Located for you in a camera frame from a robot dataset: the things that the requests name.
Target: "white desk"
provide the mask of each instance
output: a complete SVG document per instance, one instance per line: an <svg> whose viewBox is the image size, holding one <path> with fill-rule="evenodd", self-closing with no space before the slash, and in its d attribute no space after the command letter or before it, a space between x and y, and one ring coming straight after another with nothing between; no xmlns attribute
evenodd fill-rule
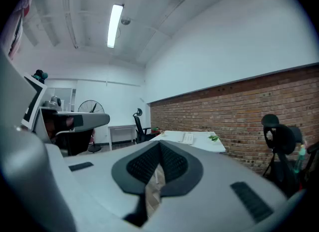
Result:
<svg viewBox="0 0 319 232"><path fill-rule="evenodd" d="M108 132L109 132L109 144L110 144L110 150L112 150L112 130L131 130L131 142L136 138L136 133L135 133L135 124L123 124L123 125L108 125Z"/></svg>
<svg viewBox="0 0 319 232"><path fill-rule="evenodd" d="M172 141L172 142L180 142L182 140L183 133L181 131L165 131L164 136L162 134L157 135L150 141ZM194 134L194 142L191 146L195 148L199 148L202 150L207 150L211 152L225 152L226 149L221 141L218 139L217 141L212 141L208 137L210 135L216 135L214 132L190 132Z"/></svg>

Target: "floor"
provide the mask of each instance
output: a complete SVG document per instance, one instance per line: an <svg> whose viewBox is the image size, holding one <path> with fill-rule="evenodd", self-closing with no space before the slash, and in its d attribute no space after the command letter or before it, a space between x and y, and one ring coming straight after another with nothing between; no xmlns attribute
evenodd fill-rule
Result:
<svg viewBox="0 0 319 232"><path fill-rule="evenodd" d="M131 143L131 142L121 143L121 144L113 144L112 150L117 150L117 149L129 147L133 144L134 143ZM101 147L102 147L102 149L99 152L96 152L96 154L110 151L110 146L108 146L108 145L101 146ZM85 152L80 153L79 155L87 155L87 154L91 154L91 152L85 151ZM153 215L153 213L156 211L156 209L160 205L160 189L165 185L164 171L160 165L157 168L157 172L158 172L158 182L159 183L156 184L155 175L153 174L149 183L146 185L146 209L147 209L147 213L148 213L149 218Z"/></svg>

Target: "brick wall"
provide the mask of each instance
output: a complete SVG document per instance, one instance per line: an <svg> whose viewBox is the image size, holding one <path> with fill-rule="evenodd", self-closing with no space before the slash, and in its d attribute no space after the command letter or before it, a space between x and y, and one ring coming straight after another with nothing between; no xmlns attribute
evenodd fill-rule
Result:
<svg viewBox="0 0 319 232"><path fill-rule="evenodd" d="M300 127L309 144L319 141L319 66L151 103L151 124L163 130L214 131L229 156L260 174L272 157L261 125L268 113Z"/></svg>

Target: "black chair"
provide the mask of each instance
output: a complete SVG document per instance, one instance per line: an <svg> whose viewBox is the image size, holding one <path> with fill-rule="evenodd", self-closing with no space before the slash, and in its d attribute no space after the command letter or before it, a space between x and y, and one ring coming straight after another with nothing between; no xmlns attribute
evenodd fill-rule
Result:
<svg viewBox="0 0 319 232"><path fill-rule="evenodd" d="M273 152L273 157L263 176L274 182L288 197L291 197L300 187L307 187L305 178L306 175L309 176L309 169L319 149L319 143L307 148L311 157L306 169L296 174L294 172L296 162L289 161L286 155L295 150L296 143L304 143L300 129L279 124L279 119L273 114L263 117L262 125L264 126L266 143ZM269 132L273 136L272 140L268 139L267 133ZM278 156L279 161L275 161L275 155Z"/></svg>
<svg viewBox="0 0 319 232"><path fill-rule="evenodd" d="M138 108L138 111L133 114L133 117L135 119L135 124L137 127L136 132L138 134L137 139L136 139L136 143L149 141L150 139L153 139L156 135L159 134L159 133L147 134L147 130L151 129L151 128L150 127L142 128L140 118L139 118L142 114L143 114L143 112L140 108Z"/></svg>

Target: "standing fan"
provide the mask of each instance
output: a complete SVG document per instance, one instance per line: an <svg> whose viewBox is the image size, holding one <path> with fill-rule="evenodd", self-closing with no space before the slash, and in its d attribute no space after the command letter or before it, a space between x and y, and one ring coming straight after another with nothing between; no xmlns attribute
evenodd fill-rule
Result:
<svg viewBox="0 0 319 232"><path fill-rule="evenodd" d="M87 112L87 113L104 113L104 109L100 103L93 100L88 100L83 102L78 112Z"/></svg>
<svg viewBox="0 0 319 232"><path fill-rule="evenodd" d="M80 105L78 112L104 113L104 109L103 109L102 105L100 103L98 103L97 101L88 100L88 101L83 102ZM88 151L95 153L95 152L100 151L101 149L102 149L101 146L95 146L95 131L93 129L91 140L89 142Z"/></svg>

